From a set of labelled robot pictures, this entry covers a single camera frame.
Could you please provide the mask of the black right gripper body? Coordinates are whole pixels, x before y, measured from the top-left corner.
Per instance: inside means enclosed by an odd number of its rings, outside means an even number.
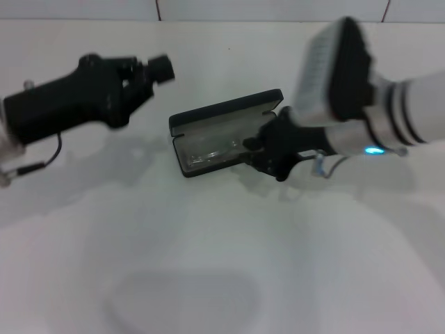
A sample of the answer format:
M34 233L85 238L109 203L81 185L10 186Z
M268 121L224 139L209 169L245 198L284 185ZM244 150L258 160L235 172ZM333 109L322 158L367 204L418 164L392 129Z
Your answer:
M325 129L294 124L291 119L291 108L288 106L283 107L275 118L261 128L274 131L273 143L265 150L249 150L249 152L263 152L273 160L275 174L270 176L278 182L285 181L296 164L305 160L300 155L301 152L315 150L322 151L328 156L334 154Z

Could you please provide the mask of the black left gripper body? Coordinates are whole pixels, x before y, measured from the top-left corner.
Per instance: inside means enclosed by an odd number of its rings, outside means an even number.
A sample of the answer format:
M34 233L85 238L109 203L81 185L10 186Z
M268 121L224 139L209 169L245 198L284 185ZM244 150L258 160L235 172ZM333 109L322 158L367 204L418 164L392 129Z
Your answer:
M140 74L123 79L124 59L87 54L68 75L8 96L3 105L9 132L28 145L88 122L102 122L111 129L127 126L141 105L125 105L123 88L131 81L147 80Z

